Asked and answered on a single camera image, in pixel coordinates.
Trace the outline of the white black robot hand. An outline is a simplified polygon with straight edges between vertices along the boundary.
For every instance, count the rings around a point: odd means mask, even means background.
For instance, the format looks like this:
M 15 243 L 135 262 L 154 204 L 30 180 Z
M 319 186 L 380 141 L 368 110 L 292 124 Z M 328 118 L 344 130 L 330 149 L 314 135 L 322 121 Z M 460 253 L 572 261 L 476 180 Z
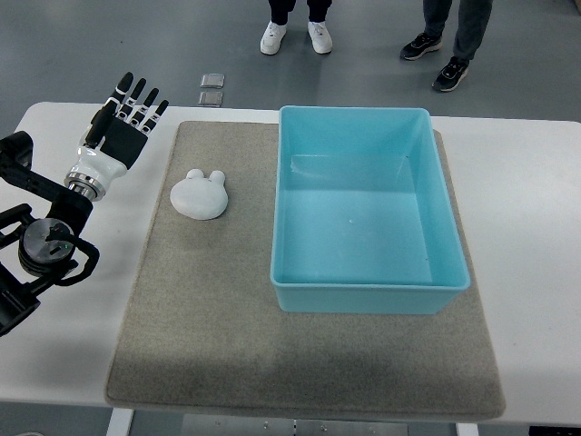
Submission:
M 153 104 L 157 88 L 140 101 L 145 85 L 128 72 L 115 86 L 81 137 L 77 161 L 64 179 L 68 189 L 97 202 L 135 164 L 169 106 L 166 100 Z

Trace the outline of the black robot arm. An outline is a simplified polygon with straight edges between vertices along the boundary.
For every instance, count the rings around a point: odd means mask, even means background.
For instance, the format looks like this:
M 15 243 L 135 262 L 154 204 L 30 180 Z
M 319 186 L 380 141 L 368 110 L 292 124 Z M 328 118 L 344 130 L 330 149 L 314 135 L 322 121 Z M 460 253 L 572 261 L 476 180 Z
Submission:
M 1 334 L 6 335 L 40 305 L 38 296 L 52 286 L 66 287 L 88 278 L 99 250 L 80 234 L 93 210 L 92 202 L 32 171 L 34 143 L 31 136 L 16 132 L 1 140 L 1 178 L 51 204 L 46 217 L 35 218 L 32 206 L 22 203 L 1 212 L 1 247 L 18 244 L 23 270 L 34 276 L 20 282 L 1 268 Z

